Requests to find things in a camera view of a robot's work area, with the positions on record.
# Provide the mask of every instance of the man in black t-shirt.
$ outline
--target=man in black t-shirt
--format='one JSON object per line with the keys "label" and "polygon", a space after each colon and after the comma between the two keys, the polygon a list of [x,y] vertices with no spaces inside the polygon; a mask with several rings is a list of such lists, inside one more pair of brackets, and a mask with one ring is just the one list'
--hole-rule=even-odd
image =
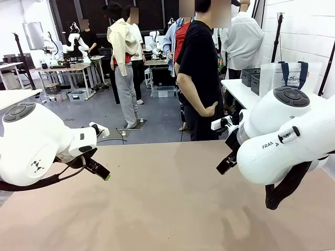
{"label": "man in black t-shirt", "polygon": [[210,126],[219,119],[216,107],[222,104],[218,55],[212,40],[211,0],[196,0],[196,20],[189,26],[175,64],[177,83],[187,99],[185,119],[192,141],[218,140]]}
{"label": "man in black t-shirt", "polygon": [[99,50],[98,50],[98,47],[97,47],[96,33],[94,33],[93,31],[90,30],[90,28],[88,28],[88,29],[85,29],[83,32],[81,32],[80,36],[82,37],[82,39],[84,40],[84,42],[90,48],[88,50],[88,53],[91,56],[97,56],[97,55],[99,55]]}

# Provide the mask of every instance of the man's hand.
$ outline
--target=man's hand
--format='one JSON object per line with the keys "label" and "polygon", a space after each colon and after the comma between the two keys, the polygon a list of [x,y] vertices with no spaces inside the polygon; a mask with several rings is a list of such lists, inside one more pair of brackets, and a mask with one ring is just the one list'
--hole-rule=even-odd
{"label": "man's hand", "polygon": [[114,71],[114,58],[113,57],[111,57],[110,68],[112,71]]}
{"label": "man's hand", "polygon": [[202,114],[201,117],[213,117],[215,114],[215,107],[218,105],[218,102],[215,102],[212,106],[207,107]]}

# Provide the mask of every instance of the white table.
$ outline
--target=white table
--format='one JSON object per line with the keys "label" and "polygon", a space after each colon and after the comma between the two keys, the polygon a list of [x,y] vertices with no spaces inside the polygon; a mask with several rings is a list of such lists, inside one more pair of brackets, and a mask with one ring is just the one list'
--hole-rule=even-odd
{"label": "white table", "polygon": [[[252,109],[261,99],[251,91],[250,87],[246,87],[241,79],[227,79],[222,80],[221,83],[245,109]],[[316,94],[310,94],[308,97],[312,109],[319,109],[326,102],[326,99]]]}
{"label": "white table", "polygon": [[11,63],[11,64],[0,65],[0,77],[3,81],[3,83],[4,83],[4,86],[5,86],[6,90],[8,90],[8,84],[6,83],[6,79],[3,77],[2,72],[1,72],[1,71],[4,71],[4,70],[15,70],[22,89],[30,88],[30,86],[24,87],[24,85],[23,85],[23,82],[22,82],[22,79],[20,77],[19,71],[16,67],[19,64],[23,64],[23,63],[19,62],[19,63]]}
{"label": "white table", "polygon": [[0,90],[0,110],[14,105],[35,94],[41,93],[42,89],[36,90]]}

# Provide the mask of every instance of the robotic arm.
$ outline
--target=robotic arm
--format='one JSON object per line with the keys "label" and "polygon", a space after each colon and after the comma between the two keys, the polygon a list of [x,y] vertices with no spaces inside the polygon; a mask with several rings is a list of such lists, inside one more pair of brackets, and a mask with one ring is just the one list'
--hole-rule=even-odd
{"label": "robotic arm", "polygon": [[248,181],[266,186],[266,206],[276,209],[307,172],[323,166],[334,153],[335,96],[326,102],[323,110],[311,110],[303,92],[281,87],[252,111],[242,110],[239,125],[230,116],[213,122],[212,129],[229,130],[226,143],[233,151],[218,171],[224,174],[238,164]]}
{"label": "robotic arm", "polygon": [[150,36],[152,38],[152,42],[150,43],[150,46],[152,48],[152,59],[157,60],[157,59],[163,59],[163,54],[162,54],[162,46],[158,40],[159,37],[159,31],[152,31],[150,32]]}
{"label": "robotic arm", "polygon": [[0,181],[0,190],[31,190],[66,179],[59,177],[63,172],[42,179],[54,162],[109,179],[110,172],[91,159],[97,151],[97,135],[108,136],[108,129],[97,124],[70,129],[56,114],[37,103],[16,105],[3,116],[3,125],[0,176],[5,182]]}
{"label": "robotic arm", "polygon": [[68,53],[69,51],[74,51],[74,45],[75,41],[78,41],[79,47],[78,49],[83,54],[84,63],[90,64],[91,60],[88,57],[88,50],[90,49],[86,43],[84,43],[84,40],[80,36],[80,29],[78,28],[77,24],[75,22],[72,23],[71,26],[71,33],[69,35],[69,42],[71,43],[71,46],[63,45],[63,52],[64,54]]}

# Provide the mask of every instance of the white wall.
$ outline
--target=white wall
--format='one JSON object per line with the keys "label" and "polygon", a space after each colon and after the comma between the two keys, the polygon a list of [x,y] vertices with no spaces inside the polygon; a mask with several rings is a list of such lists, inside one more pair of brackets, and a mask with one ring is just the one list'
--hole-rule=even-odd
{"label": "white wall", "polygon": [[22,0],[22,3],[23,9],[19,0],[0,2],[0,31],[2,37],[0,39],[0,61],[2,61],[4,54],[19,53],[14,35],[12,34],[15,32],[20,38],[23,53],[31,53],[34,64],[38,67],[39,60],[45,57],[44,52],[41,50],[29,50],[22,23],[41,22],[44,32],[49,31],[54,40],[57,40],[58,37],[49,12],[48,0]]}
{"label": "white wall", "polygon": [[[260,0],[256,20],[261,23],[264,0]],[[262,63],[270,63],[277,31],[277,13],[284,12],[281,29],[282,59],[286,62],[321,62],[318,86],[325,75],[335,40],[335,0],[266,0]],[[280,61],[280,46],[276,61]],[[329,73],[325,98],[335,95],[335,64]]]}

